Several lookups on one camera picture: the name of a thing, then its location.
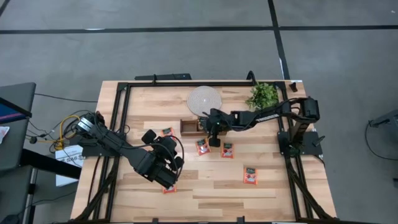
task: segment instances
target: computer screen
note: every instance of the computer screen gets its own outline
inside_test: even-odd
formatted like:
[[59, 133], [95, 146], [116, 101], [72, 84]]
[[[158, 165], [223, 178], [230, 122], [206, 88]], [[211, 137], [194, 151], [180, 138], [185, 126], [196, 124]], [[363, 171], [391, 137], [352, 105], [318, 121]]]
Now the computer screen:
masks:
[[10, 123], [31, 117], [32, 114], [17, 105], [0, 98], [0, 124]]

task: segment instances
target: small orange packet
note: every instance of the small orange packet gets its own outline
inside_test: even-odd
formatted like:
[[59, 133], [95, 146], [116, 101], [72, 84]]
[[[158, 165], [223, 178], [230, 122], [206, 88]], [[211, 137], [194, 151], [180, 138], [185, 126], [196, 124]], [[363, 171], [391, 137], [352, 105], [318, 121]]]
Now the small orange packet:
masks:
[[232, 143], [224, 143], [221, 148], [221, 156], [223, 158], [234, 158], [234, 144]]
[[243, 169], [243, 182], [257, 185], [257, 169], [245, 167]]
[[211, 152], [207, 138], [196, 142], [199, 156]]
[[163, 187], [163, 194], [174, 193], [174, 192], [177, 192], [177, 187], [176, 186], [171, 186], [168, 189]]
[[174, 135], [174, 129], [173, 128], [166, 128], [162, 130], [162, 137], [164, 136], [175, 136]]

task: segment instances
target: potted plant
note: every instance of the potted plant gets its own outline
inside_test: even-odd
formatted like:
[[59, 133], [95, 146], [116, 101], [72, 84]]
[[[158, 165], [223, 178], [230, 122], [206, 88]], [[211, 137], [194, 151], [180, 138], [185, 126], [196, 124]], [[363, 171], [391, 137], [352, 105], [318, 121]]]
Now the potted plant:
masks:
[[246, 104], [248, 104], [250, 108], [255, 108], [255, 110], [274, 106], [279, 101], [276, 89], [272, 85], [266, 83], [257, 83], [251, 89], [251, 93], [253, 95], [246, 100]]

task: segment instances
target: gray floor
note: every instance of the gray floor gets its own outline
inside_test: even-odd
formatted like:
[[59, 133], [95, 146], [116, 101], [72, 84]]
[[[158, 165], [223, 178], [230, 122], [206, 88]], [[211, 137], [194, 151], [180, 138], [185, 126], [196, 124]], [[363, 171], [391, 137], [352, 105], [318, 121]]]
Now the gray floor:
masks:
[[[398, 24], [396, 1], [276, 0], [280, 26]], [[0, 29], [89, 29], [173, 26], [269, 26], [267, 1], [206, 0], [11, 0]], [[369, 119], [398, 108], [398, 30], [283, 31], [291, 79], [303, 80], [318, 99], [326, 172], [338, 216], [344, 220], [396, 223], [398, 162], [373, 156], [364, 143]], [[194, 79], [281, 79], [271, 31], [151, 34], [0, 35], [1, 85], [36, 82], [37, 92], [95, 100], [103, 80], [136, 75], [191, 73]], [[50, 129], [66, 115], [94, 104], [36, 96], [33, 122]], [[370, 129], [378, 153], [398, 157], [397, 140]], [[48, 145], [25, 146], [42, 154]], [[74, 186], [49, 190], [55, 198]], [[35, 223], [69, 218], [73, 196], [40, 205]]]

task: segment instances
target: wooden tabletop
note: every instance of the wooden tabletop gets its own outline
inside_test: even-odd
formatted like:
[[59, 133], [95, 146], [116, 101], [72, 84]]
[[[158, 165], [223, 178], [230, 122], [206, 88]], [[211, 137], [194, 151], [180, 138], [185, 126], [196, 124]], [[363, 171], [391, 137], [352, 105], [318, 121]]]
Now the wooden tabletop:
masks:
[[[103, 82], [97, 110], [104, 115], [109, 127], [116, 94], [116, 81]], [[121, 159], [112, 211], [112, 222], [234, 222], [245, 216], [248, 222], [294, 221], [292, 201], [284, 158], [279, 154], [276, 133], [277, 120], [259, 123], [243, 131], [230, 131], [220, 136], [234, 143], [234, 159], [222, 158], [220, 148], [199, 156], [195, 141], [200, 138], [180, 135], [180, 119], [196, 119], [187, 107], [187, 97], [195, 87], [134, 87], [132, 88], [126, 124], [131, 127], [127, 141], [142, 144], [141, 137], [152, 129], [157, 134], [173, 127], [185, 149], [185, 165], [178, 180], [177, 192], [162, 193], [162, 186], [149, 182], [134, 172], [126, 158]], [[298, 92], [287, 89], [288, 97], [306, 96], [303, 83]], [[245, 100], [251, 96], [250, 87], [215, 87], [222, 97], [221, 110], [248, 110]], [[121, 117], [124, 95], [119, 105]], [[181, 155], [180, 146], [176, 151]], [[324, 167], [313, 156], [302, 156], [308, 189], [327, 213], [335, 216]], [[81, 172], [71, 218], [78, 216], [87, 204], [96, 157], [87, 158]], [[98, 189], [102, 159], [97, 168], [92, 194]], [[258, 169], [258, 184], [243, 183], [243, 167]], [[102, 201], [100, 218], [104, 217], [106, 199]], [[298, 190], [300, 209], [305, 216], [302, 195]]]

